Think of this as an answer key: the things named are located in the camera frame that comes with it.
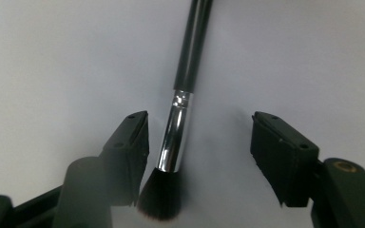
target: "brush bristles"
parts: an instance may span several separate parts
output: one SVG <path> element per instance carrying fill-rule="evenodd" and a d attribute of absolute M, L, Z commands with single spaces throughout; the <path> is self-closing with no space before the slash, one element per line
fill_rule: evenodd
<path fill-rule="evenodd" d="M 180 175 L 155 168 L 139 196 L 138 209 L 157 220 L 172 220 L 181 210 Z"/>

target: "brush tip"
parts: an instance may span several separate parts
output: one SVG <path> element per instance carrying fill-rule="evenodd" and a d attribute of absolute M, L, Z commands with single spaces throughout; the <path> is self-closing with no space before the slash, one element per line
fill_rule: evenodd
<path fill-rule="evenodd" d="M 168 221 L 181 210 L 180 174 L 155 168 L 139 196 L 138 210 L 144 215 Z"/>

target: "brush handle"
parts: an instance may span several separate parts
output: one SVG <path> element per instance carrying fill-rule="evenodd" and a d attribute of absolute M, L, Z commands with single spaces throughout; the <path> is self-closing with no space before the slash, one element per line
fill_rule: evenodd
<path fill-rule="evenodd" d="M 174 84 L 175 94 L 156 165 L 162 172 L 175 173 L 180 168 L 194 84 L 211 6 L 212 0 L 192 0 Z"/>
<path fill-rule="evenodd" d="M 182 43 L 174 90 L 193 93 L 212 0 L 193 0 Z"/>

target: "screw hole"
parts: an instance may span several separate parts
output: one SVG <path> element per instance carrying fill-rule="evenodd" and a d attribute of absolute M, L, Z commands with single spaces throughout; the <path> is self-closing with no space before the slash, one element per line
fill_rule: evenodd
<path fill-rule="evenodd" d="M 300 148 L 301 148 L 301 149 L 308 149 L 309 147 L 308 147 L 308 145 L 306 145 L 306 144 L 301 144 L 301 145 L 300 145 Z"/>
<path fill-rule="evenodd" d="M 120 147 L 123 147 L 123 145 L 124 144 L 122 142 L 117 142 L 117 143 L 114 144 L 114 147 L 120 148 Z"/>

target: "black brush handle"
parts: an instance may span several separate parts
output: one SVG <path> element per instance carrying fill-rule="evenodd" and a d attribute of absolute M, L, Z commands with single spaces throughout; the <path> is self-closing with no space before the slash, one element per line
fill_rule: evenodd
<path fill-rule="evenodd" d="M 182 43 L 175 90 L 194 92 L 212 0 L 193 0 Z"/>

